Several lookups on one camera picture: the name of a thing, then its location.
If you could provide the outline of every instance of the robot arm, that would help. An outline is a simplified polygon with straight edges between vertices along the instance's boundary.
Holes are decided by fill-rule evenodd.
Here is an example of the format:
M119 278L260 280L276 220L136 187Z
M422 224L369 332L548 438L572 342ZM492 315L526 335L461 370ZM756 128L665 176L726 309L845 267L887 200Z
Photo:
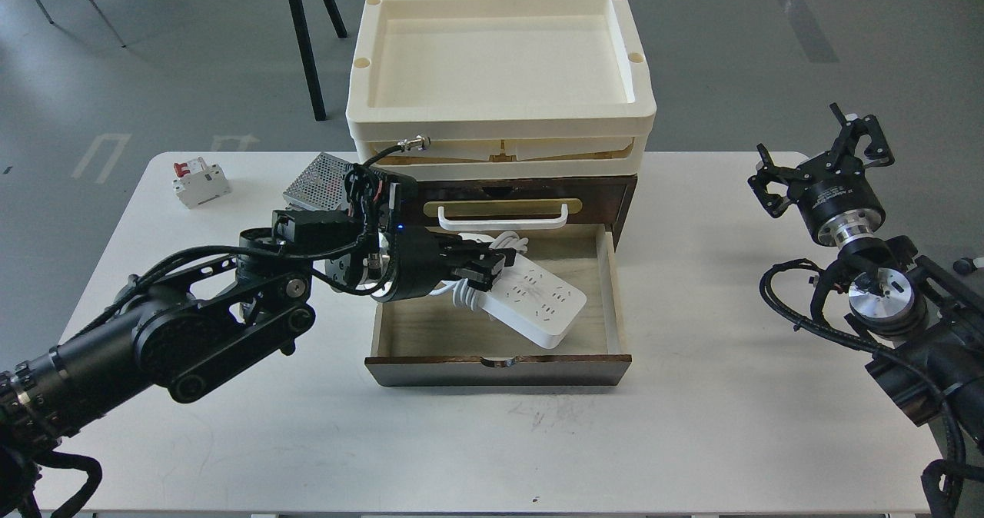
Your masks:
M401 224L401 198L414 193L409 178L356 164L345 183L348 209L274 211L270 227L242 231L237 247L175 253L144 276L130 276L82 332L2 372L0 516L14 509L40 516L32 494L38 465L88 474L53 516L81 510L101 468L56 452L60 438L152 384L192 403L277 350L292 354L294 340L314 325L307 301L315 278L337 291L399 301L428 294L442 280L467 279L488 291L514 262L514 249ZM315 268L323 260L326 272ZM197 282L233 271L234 282L215 297L193 295Z
M827 269L805 259L777 264L763 276L760 293L794 329L871 353L869 374L917 426L944 417L946 459L928 466L923 486L934 517L952 516L964 477L984 480L984 469L964 464L960 433L962 427L984 452L984 300L932 260L916 257L907 237L875 237L885 210L865 170L888 167L895 158L874 115L846 118L830 107L841 125L830 150L783 168L759 144L762 161L748 182L770 216L796 205L815 244L836 246L839 255ZM859 158L854 151L865 135L871 143ZM787 186L787 193L770 193L772 183ZM784 304L772 288L776 274L797 269L816 273L809 316ZM834 329L823 316L832 291L847 294L850 314L844 318L854 335ZM939 315L932 326L930 304Z

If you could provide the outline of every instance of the white drawer handle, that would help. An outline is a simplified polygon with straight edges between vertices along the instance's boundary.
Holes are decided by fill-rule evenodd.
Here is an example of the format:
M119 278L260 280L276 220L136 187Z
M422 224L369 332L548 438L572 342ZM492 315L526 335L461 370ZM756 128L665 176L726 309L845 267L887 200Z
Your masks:
M555 230L567 223L567 203L560 206L555 219L516 219L491 221L453 221L444 216L444 206L437 208L437 221L447 231Z

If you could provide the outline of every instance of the power outlet socket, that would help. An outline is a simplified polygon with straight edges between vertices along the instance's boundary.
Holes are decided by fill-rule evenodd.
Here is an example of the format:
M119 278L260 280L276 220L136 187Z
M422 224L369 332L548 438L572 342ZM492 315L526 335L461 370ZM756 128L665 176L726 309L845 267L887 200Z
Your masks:
M488 314L544 349L563 340L586 303L579 288L520 254L479 301Z

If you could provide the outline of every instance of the white tray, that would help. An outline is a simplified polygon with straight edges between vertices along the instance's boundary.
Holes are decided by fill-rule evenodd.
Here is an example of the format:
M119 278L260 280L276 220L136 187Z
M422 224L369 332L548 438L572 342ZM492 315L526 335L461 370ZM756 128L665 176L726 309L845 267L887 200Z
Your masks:
M632 174L656 110L628 0L366 0L347 108L362 158L423 133L430 163ZM533 175L512 172L475 177Z

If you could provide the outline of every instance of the wooden drawer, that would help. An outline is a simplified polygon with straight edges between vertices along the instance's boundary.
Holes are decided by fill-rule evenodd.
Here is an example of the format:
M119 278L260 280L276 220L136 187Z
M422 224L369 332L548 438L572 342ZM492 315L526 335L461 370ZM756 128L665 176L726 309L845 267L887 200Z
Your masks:
M568 203L568 224L605 224L618 245L629 212L637 176L584 178L519 178L509 181L422 181L417 197L404 204L407 224L436 227L437 208L460 220L557 216Z
M603 224L521 231L527 257L580 288L586 307L560 345L541 349L449 297L380 304L366 367L384 386L616 385L632 357L622 336L613 232Z

